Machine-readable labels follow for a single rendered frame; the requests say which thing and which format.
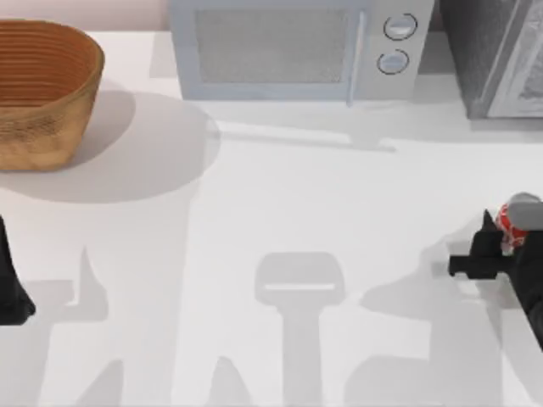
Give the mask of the pale microwave oven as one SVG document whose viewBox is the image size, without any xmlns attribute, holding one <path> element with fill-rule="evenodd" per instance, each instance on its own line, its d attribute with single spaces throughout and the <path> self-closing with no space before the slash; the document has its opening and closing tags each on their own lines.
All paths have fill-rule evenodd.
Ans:
<svg viewBox="0 0 543 407">
<path fill-rule="evenodd" d="M 358 2 L 364 5 L 366 25 L 354 103 L 408 99 L 415 86 L 434 0 L 358 0 Z M 417 31 L 404 41 L 391 41 L 384 35 L 383 25 L 388 17 L 405 13 L 413 14 L 417 18 Z M 398 75 L 384 75 L 377 68 L 378 57 L 396 48 L 409 54 L 410 64 Z"/>
</svg>

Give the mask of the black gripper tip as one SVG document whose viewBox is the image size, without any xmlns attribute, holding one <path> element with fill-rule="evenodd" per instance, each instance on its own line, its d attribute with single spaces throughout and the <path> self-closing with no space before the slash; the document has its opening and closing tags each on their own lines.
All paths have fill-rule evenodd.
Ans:
<svg viewBox="0 0 543 407">
<path fill-rule="evenodd" d="M 0 215 L 0 326 L 22 326 L 35 313 L 35 303 L 15 271 L 8 234 Z"/>
</svg>

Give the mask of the round microwave knob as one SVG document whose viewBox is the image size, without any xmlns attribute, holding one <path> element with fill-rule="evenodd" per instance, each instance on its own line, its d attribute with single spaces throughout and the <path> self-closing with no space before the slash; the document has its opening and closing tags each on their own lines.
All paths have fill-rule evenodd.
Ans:
<svg viewBox="0 0 543 407">
<path fill-rule="evenodd" d="M 382 53 L 376 63 L 378 70 L 384 75 L 398 75 L 404 72 L 409 64 L 409 54 L 399 48 Z"/>
<path fill-rule="evenodd" d="M 388 17 L 383 25 L 384 35 L 391 41 L 404 41 L 415 34 L 418 28 L 417 18 L 405 13 Z"/>
</svg>

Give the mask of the brown woven basket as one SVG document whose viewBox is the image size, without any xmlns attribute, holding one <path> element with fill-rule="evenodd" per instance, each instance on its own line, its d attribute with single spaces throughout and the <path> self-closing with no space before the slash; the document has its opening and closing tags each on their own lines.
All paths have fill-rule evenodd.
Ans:
<svg viewBox="0 0 543 407">
<path fill-rule="evenodd" d="M 56 170 L 75 157 L 104 64 L 84 31 L 0 20 L 0 171 Z"/>
</svg>

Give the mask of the microwave oven door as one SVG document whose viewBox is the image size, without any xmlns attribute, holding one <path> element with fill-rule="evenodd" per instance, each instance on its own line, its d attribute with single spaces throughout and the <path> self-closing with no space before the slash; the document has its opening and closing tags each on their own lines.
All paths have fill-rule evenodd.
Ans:
<svg viewBox="0 0 543 407">
<path fill-rule="evenodd" d="M 354 99 L 358 0 L 168 0 L 187 100 Z"/>
</svg>

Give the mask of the red and white can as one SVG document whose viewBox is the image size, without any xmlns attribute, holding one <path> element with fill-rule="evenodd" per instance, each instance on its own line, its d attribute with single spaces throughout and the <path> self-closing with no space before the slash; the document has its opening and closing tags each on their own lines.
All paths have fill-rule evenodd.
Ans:
<svg viewBox="0 0 543 407">
<path fill-rule="evenodd" d="M 501 250 L 505 255 L 513 254 L 514 249 L 521 247 L 527 235 L 525 230 L 516 227 L 508 214 L 508 209 L 512 204 L 538 204 L 543 200 L 529 192 L 518 192 L 512 195 L 498 210 L 495 217 L 496 226 L 503 231 L 501 240 Z"/>
</svg>

